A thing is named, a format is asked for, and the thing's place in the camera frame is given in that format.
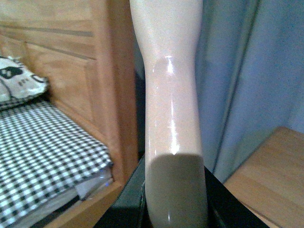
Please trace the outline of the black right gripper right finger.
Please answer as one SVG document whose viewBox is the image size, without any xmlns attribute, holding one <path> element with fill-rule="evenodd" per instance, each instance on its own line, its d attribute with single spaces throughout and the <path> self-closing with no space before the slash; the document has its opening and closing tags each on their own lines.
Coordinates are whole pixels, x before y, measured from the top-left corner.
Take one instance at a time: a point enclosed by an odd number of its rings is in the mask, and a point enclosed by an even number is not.
<svg viewBox="0 0 304 228">
<path fill-rule="evenodd" d="M 210 228 L 267 228 L 207 168 L 205 180 Z"/>
</svg>

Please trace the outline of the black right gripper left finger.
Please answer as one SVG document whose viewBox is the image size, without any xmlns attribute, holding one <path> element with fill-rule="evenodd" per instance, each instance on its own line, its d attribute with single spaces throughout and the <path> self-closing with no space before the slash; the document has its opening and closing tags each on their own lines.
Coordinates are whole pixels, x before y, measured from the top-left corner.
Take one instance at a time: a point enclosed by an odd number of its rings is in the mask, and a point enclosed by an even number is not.
<svg viewBox="0 0 304 228">
<path fill-rule="evenodd" d="M 145 158 L 142 156 L 117 199 L 94 227 L 143 228 L 146 216 Z"/>
</svg>

